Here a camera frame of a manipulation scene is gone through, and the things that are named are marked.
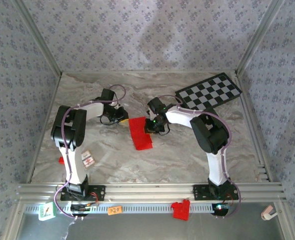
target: red foam piece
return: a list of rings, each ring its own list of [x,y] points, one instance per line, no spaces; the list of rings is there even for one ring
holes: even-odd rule
[[[190,214],[190,201],[183,200],[183,202],[172,203],[171,208],[174,208],[173,218],[181,219],[184,221],[189,220]]]
[[[60,158],[58,159],[58,163],[64,165],[64,159],[62,156],[60,156]]]
[[[144,132],[146,117],[130,118],[128,120],[129,130],[136,150],[151,149],[152,139]]]

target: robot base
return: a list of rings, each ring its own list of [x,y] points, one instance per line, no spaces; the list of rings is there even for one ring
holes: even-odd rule
[[[195,201],[202,200],[238,200],[239,195],[237,188],[229,181],[225,181],[223,184],[216,186],[210,180],[208,184],[196,184],[193,185],[193,194]]]
[[[76,195],[68,192],[67,188],[63,188],[60,200],[61,201],[86,201],[86,202],[96,202],[96,197],[90,193],[95,193],[97,195],[98,201],[104,201],[104,196],[106,194],[106,186],[104,185],[88,185],[87,194],[85,196]]]

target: metal rail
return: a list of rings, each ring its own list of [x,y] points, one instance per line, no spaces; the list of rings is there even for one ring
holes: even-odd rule
[[[102,203],[109,204],[161,204],[190,199],[191,203],[219,203],[219,200],[195,201],[193,185],[200,183],[100,183],[106,186]],[[286,201],[280,182],[236,183],[245,203]],[[22,184],[18,187],[16,201],[25,204],[43,204],[51,201],[62,183]]]

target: black mounting plate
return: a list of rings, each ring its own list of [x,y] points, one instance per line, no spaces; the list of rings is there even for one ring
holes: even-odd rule
[[[106,194],[106,186],[104,185],[89,185],[88,186],[88,195],[85,197],[79,196],[76,198],[71,193],[67,192],[67,188],[63,188],[61,193],[61,201],[86,201],[86,202],[95,202],[96,197],[91,195],[90,193],[96,193],[98,201],[104,201],[104,196]]]
[[[209,184],[196,184],[193,185],[193,194],[195,201],[204,201],[204,200],[220,200],[220,201],[228,201],[228,200],[238,200],[239,195],[237,188],[229,184],[223,192],[217,195],[213,195],[210,192],[210,185]]]

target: aluminum frame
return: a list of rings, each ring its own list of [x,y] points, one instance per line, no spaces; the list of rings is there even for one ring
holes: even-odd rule
[[[235,72],[229,72],[231,79],[242,89],[242,85]],[[59,81],[55,87],[55,93],[58,89]],[[51,99],[49,112],[46,116],[48,122],[50,112],[54,103],[55,94]],[[267,156],[263,151],[263,146],[259,141],[256,129],[254,128],[255,118],[248,108],[248,102],[244,95],[241,95],[243,115],[246,120],[247,128],[253,147],[255,157],[260,172],[260,182],[237,182],[240,190],[242,201],[244,203],[271,203],[274,202],[278,212],[278,219],[281,230],[286,240],[295,240],[295,224],[290,213],[289,205],[286,202],[286,196],[280,182],[270,182],[273,180],[272,173],[267,164]],[[35,163],[39,154],[42,140],[45,133],[45,127],[42,130],[42,136],[38,143],[37,152],[33,158],[32,167],[28,173],[27,182],[30,183]],[[16,239],[20,224],[23,219],[24,209],[28,204],[43,204],[53,199],[56,188],[62,183],[33,183],[21,184],[16,194],[16,204],[14,204],[11,214],[8,218],[4,235],[2,239]],[[197,203],[218,203],[219,201],[194,201],[192,193],[193,185],[198,183],[93,183],[103,184],[106,186],[106,195],[104,204],[164,204],[173,203],[181,199],[190,199],[191,204]],[[71,204],[70,202],[61,202],[61,206]]]
[[[31,33],[35,43],[38,45],[41,53],[45,57],[49,67],[53,71],[56,76],[61,76],[61,70],[59,65],[57,64],[53,54],[51,53],[49,47],[47,46],[42,34],[40,33],[36,23],[33,20],[27,6],[24,4],[22,0],[12,0],[12,3],[16,7],[19,15],[22,18],[22,21],[25,23],[29,32]]]
[[[261,20],[261,23],[258,25],[251,41],[247,45],[245,53],[243,54],[240,62],[237,65],[236,71],[238,77],[241,77],[243,75],[246,67],[251,62],[255,52],[257,51],[264,36],[267,34],[268,29],[270,28],[271,24],[276,18],[284,1],[285,0],[272,0],[270,5],[266,9],[266,12]]]

